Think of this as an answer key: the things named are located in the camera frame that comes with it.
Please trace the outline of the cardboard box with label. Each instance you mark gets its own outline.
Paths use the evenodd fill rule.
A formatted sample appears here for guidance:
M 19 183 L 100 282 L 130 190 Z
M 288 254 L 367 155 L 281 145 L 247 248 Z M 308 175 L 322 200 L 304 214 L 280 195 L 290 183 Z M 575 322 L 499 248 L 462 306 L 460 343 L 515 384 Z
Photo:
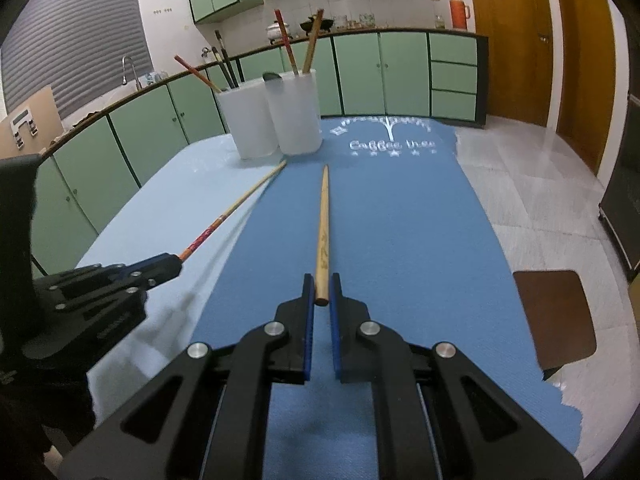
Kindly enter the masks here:
M 63 133 L 52 88 L 43 87 L 2 120 L 0 157 L 41 153 Z

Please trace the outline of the white utensil holder cup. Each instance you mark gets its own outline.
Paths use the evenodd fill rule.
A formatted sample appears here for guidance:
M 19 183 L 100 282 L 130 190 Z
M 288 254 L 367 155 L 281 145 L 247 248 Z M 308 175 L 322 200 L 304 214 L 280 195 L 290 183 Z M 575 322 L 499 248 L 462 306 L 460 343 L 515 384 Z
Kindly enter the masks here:
M 242 159 L 267 157 L 278 150 L 279 142 L 262 78 L 217 93 L 216 101 Z
M 288 156 L 312 154 L 322 143 L 316 72 L 279 75 L 265 84 L 280 150 Z

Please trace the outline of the plain-ended bamboo chopstick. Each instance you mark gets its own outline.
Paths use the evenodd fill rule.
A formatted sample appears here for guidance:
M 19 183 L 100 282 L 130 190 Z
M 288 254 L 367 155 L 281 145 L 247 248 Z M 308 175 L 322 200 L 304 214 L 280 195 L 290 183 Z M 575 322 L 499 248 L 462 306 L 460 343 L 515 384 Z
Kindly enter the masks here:
M 316 258 L 316 273 L 314 274 L 314 303 L 325 307 L 330 302 L 329 293 L 330 274 L 330 178 L 329 166 L 322 169 L 320 188 L 319 229 Z

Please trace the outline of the green kitchen base cabinets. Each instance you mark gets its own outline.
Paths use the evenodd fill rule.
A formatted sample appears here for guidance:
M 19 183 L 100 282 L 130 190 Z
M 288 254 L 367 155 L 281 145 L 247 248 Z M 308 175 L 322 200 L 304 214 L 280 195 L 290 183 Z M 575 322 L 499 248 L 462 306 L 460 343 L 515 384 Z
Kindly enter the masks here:
M 392 28 L 318 40 L 323 117 L 402 116 L 485 125 L 489 40 L 470 32 Z M 83 119 L 43 152 L 32 266 L 71 269 L 128 200 L 187 145 L 227 131 L 212 89 L 188 72 Z

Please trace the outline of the white utensil holder left cup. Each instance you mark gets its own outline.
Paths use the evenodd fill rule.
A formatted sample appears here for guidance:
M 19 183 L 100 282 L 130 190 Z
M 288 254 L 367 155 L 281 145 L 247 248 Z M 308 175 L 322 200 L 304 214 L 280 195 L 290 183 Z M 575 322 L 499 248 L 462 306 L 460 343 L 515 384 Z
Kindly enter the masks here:
M 267 157 L 278 150 L 279 142 L 262 78 L 217 93 L 216 101 L 242 159 Z

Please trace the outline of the black spoon in holder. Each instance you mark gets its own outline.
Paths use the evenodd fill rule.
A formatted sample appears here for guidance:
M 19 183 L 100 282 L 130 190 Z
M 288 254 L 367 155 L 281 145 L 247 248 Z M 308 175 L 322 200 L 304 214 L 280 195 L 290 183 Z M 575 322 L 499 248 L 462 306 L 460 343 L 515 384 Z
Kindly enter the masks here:
M 272 80 L 279 80 L 280 78 L 281 76 L 278 73 L 265 72 L 262 74 L 262 79 L 265 82 L 272 81 Z

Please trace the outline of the black chopstick in holder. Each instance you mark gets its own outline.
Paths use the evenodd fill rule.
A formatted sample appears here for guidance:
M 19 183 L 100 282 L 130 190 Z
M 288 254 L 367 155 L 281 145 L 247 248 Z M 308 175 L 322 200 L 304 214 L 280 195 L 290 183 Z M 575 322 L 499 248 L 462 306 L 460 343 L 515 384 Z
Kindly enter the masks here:
M 222 39 L 221 32 L 218 29 L 215 30 L 215 36 L 218 41 L 218 46 L 212 47 L 213 55 L 220 65 L 224 76 L 227 78 L 229 87 L 236 89 L 239 87 L 239 83 L 236 79 L 226 47 L 224 46 L 224 40 Z

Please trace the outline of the grey window blind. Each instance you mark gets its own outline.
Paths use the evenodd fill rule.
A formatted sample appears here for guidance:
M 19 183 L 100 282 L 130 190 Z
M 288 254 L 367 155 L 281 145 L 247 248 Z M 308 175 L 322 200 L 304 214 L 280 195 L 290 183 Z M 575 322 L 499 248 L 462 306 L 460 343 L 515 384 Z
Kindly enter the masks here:
M 65 118 L 122 84 L 125 56 L 152 72 L 138 0 L 29 0 L 1 45 L 4 105 L 50 87 Z

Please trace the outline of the orange thermos flask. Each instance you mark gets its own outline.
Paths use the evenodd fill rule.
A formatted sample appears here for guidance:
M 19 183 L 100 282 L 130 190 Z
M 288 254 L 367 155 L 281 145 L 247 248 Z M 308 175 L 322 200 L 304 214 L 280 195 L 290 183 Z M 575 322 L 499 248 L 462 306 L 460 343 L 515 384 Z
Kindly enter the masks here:
M 463 0 L 449 0 L 451 26 L 457 30 L 467 30 L 471 17 L 470 7 Z

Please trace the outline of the black oven rack appliance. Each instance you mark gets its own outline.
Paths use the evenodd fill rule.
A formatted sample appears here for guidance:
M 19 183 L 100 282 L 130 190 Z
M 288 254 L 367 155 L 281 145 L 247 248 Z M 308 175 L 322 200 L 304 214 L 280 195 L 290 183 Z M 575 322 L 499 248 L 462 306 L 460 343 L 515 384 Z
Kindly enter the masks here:
M 639 273 L 639 98 L 628 94 L 625 129 L 599 219 L 617 247 L 627 280 Z

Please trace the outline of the red-ended bamboo chopstick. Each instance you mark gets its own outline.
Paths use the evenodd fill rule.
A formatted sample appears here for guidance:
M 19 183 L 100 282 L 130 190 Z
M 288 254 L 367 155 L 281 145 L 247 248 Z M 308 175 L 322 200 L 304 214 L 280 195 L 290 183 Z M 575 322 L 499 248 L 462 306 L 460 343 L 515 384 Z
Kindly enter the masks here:
M 261 178 L 243 195 L 241 195 L 228 209 L 226 209 L 214 222 L 212 222 L 201 234 L 179 255 L 182 262 L 186 262 L 200 248 L 206 240 L 216 231 L 232 214 L 235 213 L 256 191 L 258 191 L 271 178 L 275 177 L 288 163 L 283 159 L 280 164 Z

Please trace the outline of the red chopstick in cup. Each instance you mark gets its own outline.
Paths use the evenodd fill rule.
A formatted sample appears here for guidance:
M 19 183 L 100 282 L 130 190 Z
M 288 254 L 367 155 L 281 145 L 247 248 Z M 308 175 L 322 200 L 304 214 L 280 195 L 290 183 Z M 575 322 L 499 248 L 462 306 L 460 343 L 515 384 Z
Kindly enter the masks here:
M 286 28 L 283 16 L 280 9 L 274 10 L 274 16 L 276 17 L 276 21 L 278 23 L 280 29 L 280 36 L 282 44 L 285 47 L 286 54 L 288 55 L 288 62 L 290 62 L 292 73 L 297 76 L 298 75 L 298 67 L 296 63 L 295 54 L 291 47 L 290 35 L 288 34 L 288 29 Z
M 180 55 L 175 54 L 174 60 L 179 63 L 182 67 L 184 67 L 189 73 L 198 78 L 201 82 L 204 82 L 206 86 L 215 93 L 221 93 L 222 90 L 216 84 L 213 83 L 208 77 L 202 75 L 199 70 L 197 70 L 194 66 L 190 65 L 186 62 Z

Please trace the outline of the bamboo chopstick in right cup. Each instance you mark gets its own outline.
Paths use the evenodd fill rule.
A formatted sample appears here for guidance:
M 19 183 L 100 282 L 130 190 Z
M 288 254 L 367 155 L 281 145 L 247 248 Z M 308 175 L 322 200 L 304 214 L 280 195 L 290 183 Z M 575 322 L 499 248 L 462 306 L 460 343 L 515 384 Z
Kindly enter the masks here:
M 303 73 L 309 74 L 311 70 L 312 61 L 314 60 L 314 50 L 316 50 L 317 40 L 320 34 L 321 24 L 323 21 L 323 9 L 319 9 L 314 16 L 314 22 L 312 23 L 311 31 L 308 37 L 307 50 L 305 55 L 305 62 L 303 65 Z

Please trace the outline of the dark blue table mat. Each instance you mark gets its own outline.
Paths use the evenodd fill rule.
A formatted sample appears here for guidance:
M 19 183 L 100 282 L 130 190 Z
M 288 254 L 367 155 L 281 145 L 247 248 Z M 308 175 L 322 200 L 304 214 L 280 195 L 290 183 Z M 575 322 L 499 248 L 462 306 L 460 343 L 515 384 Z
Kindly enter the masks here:
M 347 296 L 412 344 L 449 341 L 574 452 L 582 416 L 542 379 L 506 257 L 457 160 L 454 129 L 429 119 L 331 119 L 317 153 L 262 193 L 193 337 L 233 344 L 297 294 L 314 266 L 319 188 L 330 181 L 330 263 Z

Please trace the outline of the brown wooden door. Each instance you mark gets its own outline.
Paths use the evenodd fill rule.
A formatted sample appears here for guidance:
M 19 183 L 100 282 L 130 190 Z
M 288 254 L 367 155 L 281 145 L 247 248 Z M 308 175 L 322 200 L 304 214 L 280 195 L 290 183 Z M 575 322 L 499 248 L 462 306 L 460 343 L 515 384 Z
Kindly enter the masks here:
M 544 126 L 552 70 L 549 0 L 473 0 L 475 30 L 488 38 L 488 113 Z
M 563 77 L 556 132 L 592 172 L 604 154 L 615 96 L 615 38 L 608 0 L 559 0 Z

